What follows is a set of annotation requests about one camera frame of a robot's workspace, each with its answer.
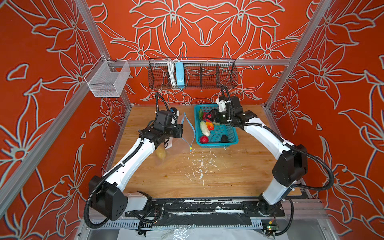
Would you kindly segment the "clear zip top bag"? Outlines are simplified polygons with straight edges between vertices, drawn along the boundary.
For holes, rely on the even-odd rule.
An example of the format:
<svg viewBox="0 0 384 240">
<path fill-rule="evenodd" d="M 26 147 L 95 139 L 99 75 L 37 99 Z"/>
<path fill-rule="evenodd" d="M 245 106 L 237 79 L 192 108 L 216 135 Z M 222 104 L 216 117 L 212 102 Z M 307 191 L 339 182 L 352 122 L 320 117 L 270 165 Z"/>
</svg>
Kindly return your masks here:
<svg viewBox="0 0 384 240">
<path fill-rule="evenodd" d="M 162 160 L 159 159 L 155 154 L 155 160 L 157 165 L 178 160 L 184 154 L 190 153 L 192 151 L 192 145 L 196 139 L 196 132 L 186 113 L 182 113 L 179 116 L 178 124 L 183 125 L 182 138 L 170 138 L 170 140 L 168 141 L 168 146 L 166 148 L 161 145 L 166 149 L 167 156 L 165 159 Z"/>
</svg>

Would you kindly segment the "orange yellow mango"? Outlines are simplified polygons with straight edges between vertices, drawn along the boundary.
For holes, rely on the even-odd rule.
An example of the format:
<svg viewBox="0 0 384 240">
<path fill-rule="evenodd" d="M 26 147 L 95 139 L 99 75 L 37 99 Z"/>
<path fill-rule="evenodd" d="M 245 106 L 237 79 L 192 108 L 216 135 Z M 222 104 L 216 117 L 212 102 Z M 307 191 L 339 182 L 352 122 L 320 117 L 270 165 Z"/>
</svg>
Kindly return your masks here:
<svg viewBox="0 0 384 240">
<path fill-rule="evenodd" d="M 215 126 L 212 122 L 206 122 L 206 126 L 209 131 L 213 131 L 215 129 Z"/>
</svg>

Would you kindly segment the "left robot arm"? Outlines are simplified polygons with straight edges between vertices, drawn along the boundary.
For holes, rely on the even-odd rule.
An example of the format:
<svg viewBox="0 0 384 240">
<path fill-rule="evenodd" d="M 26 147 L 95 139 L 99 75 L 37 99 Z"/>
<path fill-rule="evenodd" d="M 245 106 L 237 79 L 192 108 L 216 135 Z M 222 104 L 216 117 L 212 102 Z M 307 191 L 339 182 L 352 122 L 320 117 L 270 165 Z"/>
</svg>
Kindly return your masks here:
<svg viewBox="0 0 384 240">
<path fill-rule="evenodd" d="M 125 195 L 123 191 L 136 170 L 158 147 L 167 148 L 171 139 L 182 138 L 183 125 L 178 122 L 180 112 L 168 105 L 165 110 L 160 110 L 159 102 L 165 99 L 159 93 L 155 95 L 155 100 L 155 119 L 146 128 L 139 130 L 139 137 L 133 147 L 113 168 L 101 177 L 94 176 L 89 182 L 89 197 L 84 208 L 84 221 L 89 228 L 101 228 L 126 212 L 145 222 L 140 212 L 152 211 L 151 196 L 140 191 Z"/>
</svg>

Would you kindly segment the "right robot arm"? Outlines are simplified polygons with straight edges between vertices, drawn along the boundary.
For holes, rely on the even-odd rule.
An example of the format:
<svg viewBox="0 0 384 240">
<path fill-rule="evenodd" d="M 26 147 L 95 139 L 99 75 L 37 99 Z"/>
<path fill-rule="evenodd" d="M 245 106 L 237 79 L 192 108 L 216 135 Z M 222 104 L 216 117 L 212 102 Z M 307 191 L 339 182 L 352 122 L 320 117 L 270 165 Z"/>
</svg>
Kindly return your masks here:
<svg viewBox="0 0 384 240">
<path fill-rule="evenodd" d="M 276 205 L 295 188 L 327 191 L 334 185 L 335 176 L 327 164 L 309 154 L 304 146 L 285 140 L 252 111 L 244 111 L 239 98 L 230 96 L 226 86 L 221 86 L 221 93 L 216 100 L 219 109 L 211 114 L 210 120 L 243 130 L 266 147 L 276 159 L 273 180 L 260 196 L 262 206 Z M 323 186 L 312 187 L 298 183 L 308 172 L 308 159 L 326 171 L 328 181 Z"/>
</svg>

